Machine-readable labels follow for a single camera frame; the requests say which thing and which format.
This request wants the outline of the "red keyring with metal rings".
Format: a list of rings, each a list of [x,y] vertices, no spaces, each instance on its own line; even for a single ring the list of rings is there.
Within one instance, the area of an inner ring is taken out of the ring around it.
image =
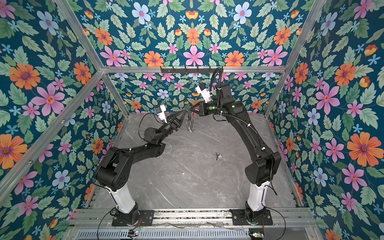
[[[188,111],[186,113],[186,128],[190,133],[193,133],[196,128],[196,122],[195,122],[195,113],[192,111]]]

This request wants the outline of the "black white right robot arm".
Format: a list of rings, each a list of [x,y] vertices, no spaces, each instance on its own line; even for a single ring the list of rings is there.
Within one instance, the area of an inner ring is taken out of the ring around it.
[[[251,225],[259,223],[267,216],[266,195],[271,187],[274,174],[281,162],[279,152],[274,152],[255,129],[248,111],[241,101],[232,96],[229,84],[216,88],[216,97],[205,84],[196,87],[196,92],[203,101],[191,107],[192,112],[199,116],[218,115],[226,118],[238,132],[250,154],[252,163],[245,168],[250,181],[250,194],[246,201],[245,219]]]

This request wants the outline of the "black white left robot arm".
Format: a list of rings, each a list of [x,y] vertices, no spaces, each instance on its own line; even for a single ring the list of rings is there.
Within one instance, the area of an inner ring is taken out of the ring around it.
[[[133,226],[139,223],[140,213],[137,202],[132,198],[128,187],[132,165],[157,158],[163,154],[166,144],[164,139],[182,126],[187,112],[185,110],[166,116],[158,114],[162,121],[159,128],[147,128],[141,137],[144,145],[134,148],[109,149],[100,163],[95,178],[105,188],[115,203],[115,218],[118,223]]]

